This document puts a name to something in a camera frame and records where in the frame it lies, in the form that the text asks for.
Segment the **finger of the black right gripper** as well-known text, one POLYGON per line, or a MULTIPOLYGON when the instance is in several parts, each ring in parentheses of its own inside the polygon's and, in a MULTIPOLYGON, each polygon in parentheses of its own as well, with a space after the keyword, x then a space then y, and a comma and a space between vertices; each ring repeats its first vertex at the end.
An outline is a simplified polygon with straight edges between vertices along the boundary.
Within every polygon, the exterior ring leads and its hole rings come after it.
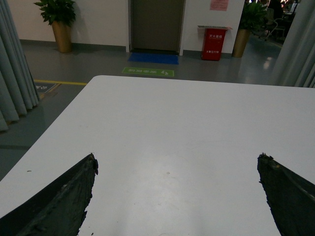
POLYGON ((76 236, 92 198, 98 161, 89 154, 0 219, 2 236, 76 236))
POLYGON ((313 236, 315 185, 265 153, 257 159, 257 170, 280 234, 313 236))

